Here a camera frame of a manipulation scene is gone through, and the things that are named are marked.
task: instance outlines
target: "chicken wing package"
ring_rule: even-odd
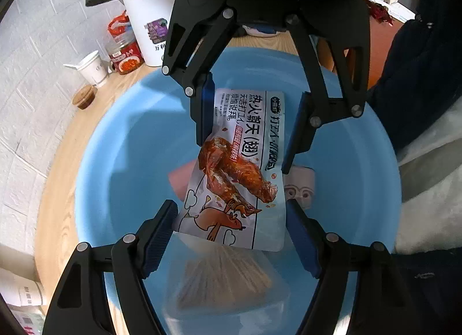
[[[281,250],[284,122],[283,93],[218,89],[213,132],[200,149],[174,230],[223,245]]]

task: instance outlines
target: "dark blue cloth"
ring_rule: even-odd
[[[426,335],[462,334],[462,247],[394,254]]]
[[[462,95],[462,21],[450,0],[419,0],[397,32],[367,101],[395,151],[407,146]]]

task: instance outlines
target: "plastic bag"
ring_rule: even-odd
[[[281,92],[218,89],[213,132],[200,150],[174,230],[223,245],[281,250],[284,122]]]
[[[263,334],[284,323],[289,288],[264,253],[179,235],[192,250],[171,262],[163,318],[174,334]]]

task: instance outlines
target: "white bucket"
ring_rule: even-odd
[[[123,0],[146,65],[161,66],[175,0]]]

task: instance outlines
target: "purple label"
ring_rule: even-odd
[[[145,29],[148,32],[149,39],[151,39],[154,44],[164,42],[169,31],[165,18],[159,18],[158,20],[147,23]]]

